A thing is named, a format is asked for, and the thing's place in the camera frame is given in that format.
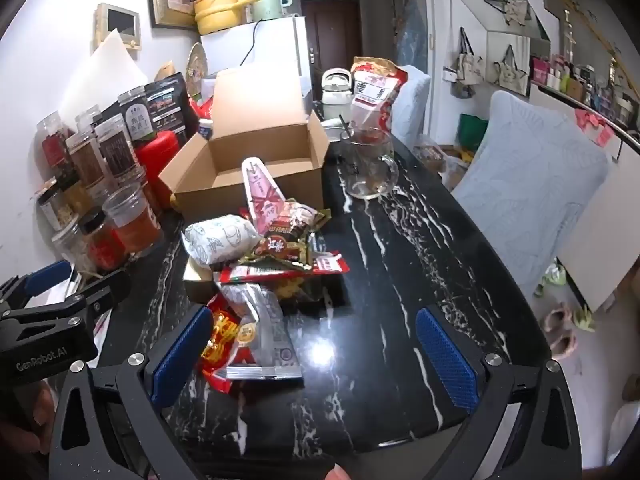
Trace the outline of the person's left hand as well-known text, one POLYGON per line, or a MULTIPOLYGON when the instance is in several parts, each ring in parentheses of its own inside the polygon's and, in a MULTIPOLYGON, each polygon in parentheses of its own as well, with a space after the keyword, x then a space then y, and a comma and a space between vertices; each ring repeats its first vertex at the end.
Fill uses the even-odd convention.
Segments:
POLYGON ((20 454, 48 454, 55 402, 45 380, 1 390, 1 443, 20 454))

